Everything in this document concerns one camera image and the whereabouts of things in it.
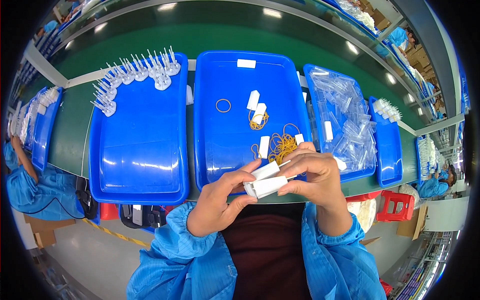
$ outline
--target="worker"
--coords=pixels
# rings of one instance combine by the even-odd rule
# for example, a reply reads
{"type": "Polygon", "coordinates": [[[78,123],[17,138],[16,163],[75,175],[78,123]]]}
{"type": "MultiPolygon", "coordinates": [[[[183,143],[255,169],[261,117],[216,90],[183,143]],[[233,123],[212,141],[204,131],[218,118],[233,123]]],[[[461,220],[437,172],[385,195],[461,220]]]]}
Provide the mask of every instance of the worker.
{"type": "Polygon", "coordinates": [[[47,165],[37,172],[22,149],[20,138],[12,136],[3,145],[7,167],[7,193],[12,207],[29,216],[49,221],[83,218],[76,209],[76,176],[47,165]]]}
{"type": "Polygon", "coordinates": [[[419,40],[410,27],[407,27],[406,29],[400,27],[395,28],[395,30],[388,35],[388,40],[392,43],[392,46],[397,47],[398,50],[400,50],[405,58],[407,58],[405,49],[407,49],[408,43],[412,43],[414,48],[419,44],[419,40]]]}
{"type": "Polygon", "coordinates": [[[45,32],[48,34],[50,33],[50,31],[55,30],[55,28],[57,28],[58,25],[59,23],[57,21],[52,20],[47,24],[45,24],[44,26],[40,27],[36,32],[36,36],[40,38],[45,32]]]}
{"type": "Polygon", "coordinates": [[[435,178],[432,178],[430,174],[429,179],[420,186],[417,191],[420,198],[431,198],[435,196],[441,196],[447,192],[456,183],[455,171],[449,170],[448,178],[439,178],[438,172],[435,172],[435,178]]]}
{"type": "Polygon", "coordinates": [[[227,196],[261,164],[257,159],[203,187],[197,202],[167,215],[127,285],[128,299],[386,299],[364,232],[340,189],[330,153],[303,142],[278,176],[307,172],[278,195],[307,203],[250,205],[227,196]]]}

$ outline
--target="rubber band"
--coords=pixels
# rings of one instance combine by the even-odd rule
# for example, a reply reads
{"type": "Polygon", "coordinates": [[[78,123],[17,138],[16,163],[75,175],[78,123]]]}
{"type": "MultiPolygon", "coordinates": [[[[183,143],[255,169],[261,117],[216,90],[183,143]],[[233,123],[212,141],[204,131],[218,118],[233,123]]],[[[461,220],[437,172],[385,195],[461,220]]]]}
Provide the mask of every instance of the rubber band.
{"type": "Polygon", "coordinates": [[[226,99],[219,99],[219,100],[217,100],[217,102],[215,103],[215,108],[216,108],[219,112],[228,112],[228,111],[232,108],[232,104],[230,103],[230,101],[228,101],[228,100],[226,100],[226,99]],[[218,103],[219,103],[220,101],[222,101],[222,100],[223,100],[223,101],[227,101],[227,102],[228,102],[228,105],[230,105],[230,107],[229,107],[227,110],[219,110],[219,109],[218,109],[218,103]]]}
{"type": "Polygon", "coordinates": [[[257,123],[255,123],[253,121],[253,119],[256,117],[256,116],[261,116],[261,114],[257,114],[257,115],[254,115],[251,119],[250,119],[250,114],[252,113],[252,110],[250,109],[249,113],[248,113],[248,121],[250,122],[250,129],[252,130],[260,130],[262,129],[265,124],[267,124],[267,121],[268,121],[268,114],[267,112],[264,113],[264,116],[262,117],[262,121],[263,123],[260,123],[260,125],[258,125],[257,123]]]}
{"type": "Polygon", "coordinates": [[[295,141],[295,137],[292,137],[290,134],[285,133],[285,128],[287,125],[292,125],[300,133],[300,130],[297,126],[292,123],[288,123],[283,126],[283,134],[281,136],[278,133],[272,134],[272,138],[270,139],[269,143],[270,151],[272,152],[268,155],[268,162],[276,161],[278,165],[281,165],[283,159],[288,154],[292,153],[293,150],[297,149],[297,142],[295,141]]]}
{"type": "Polygon", "coordinates": [[[256,160],[258,157],[263,158],[262,155],[260,154],[260,152],[258,152],[258,150],[259,150],[258,144],[253,144],[250,147],[250,150],[253,152],[253,160],[256,160]],[[253,146],[257,146],[257,152],[254,151],[253,146]]]}

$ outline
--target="black hair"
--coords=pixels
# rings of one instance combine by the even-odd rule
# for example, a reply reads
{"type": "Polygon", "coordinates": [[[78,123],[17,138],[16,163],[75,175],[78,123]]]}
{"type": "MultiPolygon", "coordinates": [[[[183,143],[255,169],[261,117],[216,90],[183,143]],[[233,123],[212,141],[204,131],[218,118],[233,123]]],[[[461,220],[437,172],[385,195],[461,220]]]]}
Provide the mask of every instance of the black hair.
{"type": "Polygon", "coordinates": [[[408,33],[411,33],[412,38],[415,39],[415,42],[413,42],[413,47],[416,49],[417,45],[420,43],[419,39],[417,38],[417,36],[415,35],[415,33],[413,32],[413,30],[410,27],[407,27],[405,29],[407,30],[408,33]]]}

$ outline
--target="hand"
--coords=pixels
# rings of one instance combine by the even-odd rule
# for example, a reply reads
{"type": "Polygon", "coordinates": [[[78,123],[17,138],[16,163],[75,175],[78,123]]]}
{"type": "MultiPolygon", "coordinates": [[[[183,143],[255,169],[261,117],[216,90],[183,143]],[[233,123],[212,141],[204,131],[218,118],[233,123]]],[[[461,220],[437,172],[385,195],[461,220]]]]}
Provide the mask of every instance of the hand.
{"type": "Polygon", "coordinates": [[[292,180],[278,190],[279,196],[294,193],[325,209],[346,207],[338,165],[330,153],[317,153],[313,143],[303,142],[283,159],[288,160],[291,162],[283,166],[278,175],[288,178],[306,171],[307,182],[292,180]]]}
{"type": "Polygon", "coordinates": [[[219,180],[202,188],[197,205],[187,219],[188,231],[197,237],[204,237],[222,231],[235,221],[244,207],[257,202],[257,198],[242,195],[227,204],[227,196],[244,190],[244,181],[255,181],[250,174],[256,170],[262,160],[257,159],[237,171],[224,173],[219,180]]]}
{"type": "Polygon", "coordinates": [[[10,139],[10,143],[12,144],[12,148],[15,151],[19,151],[22,149],[22,142],[20,141],[20,138],[18,136],[12,136],[10,139]]]}

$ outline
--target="finger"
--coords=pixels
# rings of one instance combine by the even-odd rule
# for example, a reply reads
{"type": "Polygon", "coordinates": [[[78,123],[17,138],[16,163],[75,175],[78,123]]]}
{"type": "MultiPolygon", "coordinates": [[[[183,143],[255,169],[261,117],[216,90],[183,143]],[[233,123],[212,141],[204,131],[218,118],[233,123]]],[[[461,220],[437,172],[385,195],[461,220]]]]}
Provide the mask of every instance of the finger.
{"type": "Polygon", "coordinates": [[[286,169],[281,170],[278,176],[284,175],[288,178],[303,172],[324,175],[333,169],[336,169],[338,172],[338,166],[332,156],[322,157],[319,155],[301,154],[287,164],[286,169]]]}
{"type": "Polygon", "coordinates": [[[310,199],[315,194],[314,184],[301,180],[292,180],[289,181],[286,185],[282,186],[277,193],[279,196],[292,193],[302,195],[310,199]]]}
{"type": "Polygon", "coordinates": [[[296,157],[297,155],[300,155],[300,154],[305,154],[305,153],[317,153],[316,151],[312,151],[310,149],[306,149],[306,148],[297,148],[295,149],[292,153],[288,154],[284,159],[283,161],[289,161],[289,160],[292,160],[294,157],[296,157]]]}
{"type": "Polygon", "coordinates": [[[250,163],[241,167],[239,170],[252,173],[253,171],[257,170],[261,164],[262,164],[262,159],[257,158],[256,160],[251,161],[250,163]]]}
{"type": "Polygon", "coordinates": [[[228,205],[227,209],[222,214],[222,218],[224,218],[225,222],[228,223],[227,226],[235,220],[242,209],[253,203],[257,203],[257,198],[248,195],[242,195],[233,199],[233,201],[228,205]]]}
{"type": "Polygon", "coordinates": [[[225,194],[226,196],[230,194],[239,183],[245,181],[255,181],[256,178],[254,175],[243,170],[236,170],[233,172],[224,173],[219,180],[217,180],[214,185],[215,189],[213,192],[225,194]]]}

